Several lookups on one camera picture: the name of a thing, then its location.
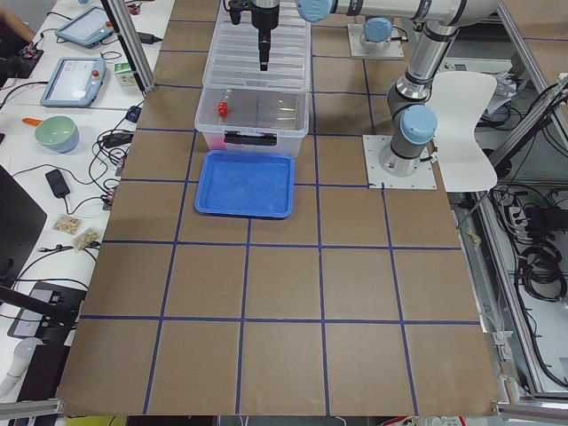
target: blue plastic tray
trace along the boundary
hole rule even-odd
[[[294,201],[294,160],[283,154],[209,151],[195,197],[201,213],[287,217]]]

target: green bowl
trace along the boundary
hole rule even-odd
[[[35,138],[40,145],[58,153],[66,153],[77,146],[79,130],[73,120],[56,115],[43,120],[35,129]]]

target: white chair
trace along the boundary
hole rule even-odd
[[[492,76],[469,71],[434,77],[426,105],[438,117],[434,143],[448,193],[487,191],[497,184],[497,174],[474,136],[496,85]]]

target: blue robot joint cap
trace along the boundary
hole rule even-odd
[[[391,38],[392,22],[385,18],[372,18],[363,25],[363,34],[369,42],[385,42]]]
[[[438,127],[438,118],[425,105],[412,105],[400,119],[400,131],[413,145],[426,145],[434,137]]]
[[[308,22],[320,22],[331,13],[333,0],[296,0],[300,16]]]

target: plastic box lid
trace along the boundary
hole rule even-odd
[[[271,42],[268,71],[260,71],[258,31],[250,23],[250,12],[243,12],[240,25],[233,25],[221,5],[203,86],[309,91],[312,33],[310,23],[300,18],[293,0],[280,1],[279,25],[271,32]]]

